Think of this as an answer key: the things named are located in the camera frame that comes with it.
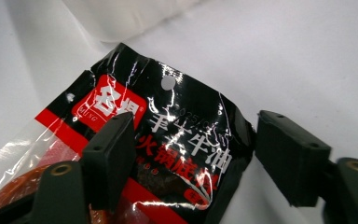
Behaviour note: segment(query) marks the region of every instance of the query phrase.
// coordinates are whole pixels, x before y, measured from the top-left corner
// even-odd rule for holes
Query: crinkled plastic wrapper
[[[93,220],[219,222],[252,158],[252,126],[220,92],[124,44],[0,150],[0,189],[37,167],[78,160],[123,112],[134,115],[136,163],[116,212],[92,211]]]

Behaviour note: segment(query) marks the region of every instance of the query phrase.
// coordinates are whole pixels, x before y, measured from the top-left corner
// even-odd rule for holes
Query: red logo
[[[136,128],[145,113],[146,106],[145,99],[122,86],[112,77],[102,75],[95,89],[72,108],[72,114],[94,132],[98,132],[113,116],[132,112]]]

